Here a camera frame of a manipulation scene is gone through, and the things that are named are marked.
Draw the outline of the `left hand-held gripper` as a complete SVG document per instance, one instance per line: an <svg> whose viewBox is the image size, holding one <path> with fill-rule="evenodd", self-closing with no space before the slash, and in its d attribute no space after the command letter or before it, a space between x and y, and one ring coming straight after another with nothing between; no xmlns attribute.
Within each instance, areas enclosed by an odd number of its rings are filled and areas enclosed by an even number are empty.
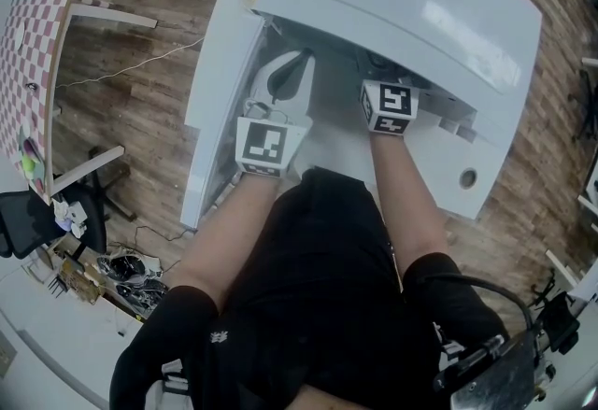
<svg viewBox="0 0 598 410"><path fill-rule="evenodd" d="M282 178L310 131L316 59L310 49L287 51L262 66L237 119L235 161L241 171Z"/></svg>

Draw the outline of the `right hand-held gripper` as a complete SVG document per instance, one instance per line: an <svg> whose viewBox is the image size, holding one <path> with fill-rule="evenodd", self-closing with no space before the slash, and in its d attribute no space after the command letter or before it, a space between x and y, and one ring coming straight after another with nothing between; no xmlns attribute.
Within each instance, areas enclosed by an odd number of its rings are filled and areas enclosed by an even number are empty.
<svg viewBox="0 0 598 410"><path fill-rule="evenodd" d="M360 103L370 132L403 135L416 119L420 90L410 72L372 51L358 52Z"/></svg>

